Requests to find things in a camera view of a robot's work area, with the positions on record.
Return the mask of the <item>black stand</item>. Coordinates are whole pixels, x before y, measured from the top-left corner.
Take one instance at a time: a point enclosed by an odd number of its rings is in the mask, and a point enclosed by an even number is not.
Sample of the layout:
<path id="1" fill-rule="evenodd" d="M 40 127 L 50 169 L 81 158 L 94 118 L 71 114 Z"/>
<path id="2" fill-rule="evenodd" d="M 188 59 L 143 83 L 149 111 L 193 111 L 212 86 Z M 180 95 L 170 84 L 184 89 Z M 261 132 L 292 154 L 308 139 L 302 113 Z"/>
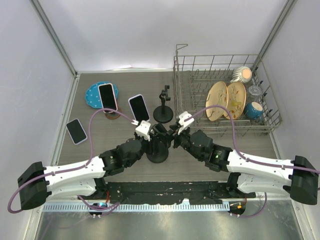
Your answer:
<path id="1" fill-rule="evenodd" d="M 166 105 L 166 102 L 171 100 L 171 97 L 169 97 L 169 95 L 168 95 L 169 88 L 170 88 L 169 85 L 164 86 L 164 89 L 161 91 L 161 93 L 159 95 L 161 105 L 158 106 L 153 111 L 154 120 L 158 123 L 161 123 L 161 124 L 169 123 L 174 117 L 173 110 L 169 106 Z"/>
<path id="2" fill-rule="evenodd" d="M 146 156 L 154 164 L 163 163 L 169 156 L 167 142 L 164 139 L 152 136 L 147 144 Z"/>

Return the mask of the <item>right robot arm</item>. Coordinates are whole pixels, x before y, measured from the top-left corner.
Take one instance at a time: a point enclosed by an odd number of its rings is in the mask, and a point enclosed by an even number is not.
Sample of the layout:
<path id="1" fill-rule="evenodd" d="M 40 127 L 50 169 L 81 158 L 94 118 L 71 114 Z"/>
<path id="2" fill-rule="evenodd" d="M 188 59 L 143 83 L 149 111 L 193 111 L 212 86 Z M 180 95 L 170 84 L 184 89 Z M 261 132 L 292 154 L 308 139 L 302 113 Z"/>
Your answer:
<path id="1" fill-rule="evenodd" d="M 169 128 L 174 148 L 182 147 L 212 171 L 230 174 L 225 186 L 230 197 L 265 192 L 288 195 L 305 205 L 318 203 L 320 172 L 305 157 L 283 160 L 250 155 L 215 144 L 202 130 L 190 133 L 176 124 Z"/>

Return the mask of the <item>black stand front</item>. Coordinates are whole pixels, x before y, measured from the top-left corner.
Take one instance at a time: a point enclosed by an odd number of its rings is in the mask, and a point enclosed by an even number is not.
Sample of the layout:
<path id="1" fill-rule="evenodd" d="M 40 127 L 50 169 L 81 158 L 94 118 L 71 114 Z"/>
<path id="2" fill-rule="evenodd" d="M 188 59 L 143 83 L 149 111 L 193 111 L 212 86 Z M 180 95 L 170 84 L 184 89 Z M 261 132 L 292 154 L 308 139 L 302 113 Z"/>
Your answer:
<path id="1" fill-rule="evenodd" d="M 168 95 L 169 88 L 170 88 L 169 85 L 164 86 L 164 89 L 161 91 L 161 93 L 159 95 L 161 105 L 158 106 L 153 111 L 154 120 L 158 123 L 161 123 L 161 124 L 169 123 L 174 117 L 173 110 L 169 106 L 166 105 L 166 102 L 171 100 L 171 97 L 169 97 L 169 95 Z"/>

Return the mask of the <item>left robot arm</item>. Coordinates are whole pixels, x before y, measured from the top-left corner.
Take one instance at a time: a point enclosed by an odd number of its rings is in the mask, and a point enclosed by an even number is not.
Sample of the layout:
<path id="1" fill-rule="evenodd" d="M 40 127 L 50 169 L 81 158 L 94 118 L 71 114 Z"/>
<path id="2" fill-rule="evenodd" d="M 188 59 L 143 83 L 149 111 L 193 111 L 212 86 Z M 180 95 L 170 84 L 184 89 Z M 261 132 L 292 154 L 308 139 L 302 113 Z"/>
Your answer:
<path id="1" fill-rule="evenodd" d="M 107 188 L 99 180 L 122 173 L 143 155 L 157 163 L 164 162 L 170 144 L 171 138 L 162 124 L 150 126 L 141 122 L 135 129 L 134 138 L 88 160 L 61 166 L 34 162 L 17 179 L 20 209 L 35 209 L 58 194 L 93 196 L 100 200 L 106 195 Z"/>

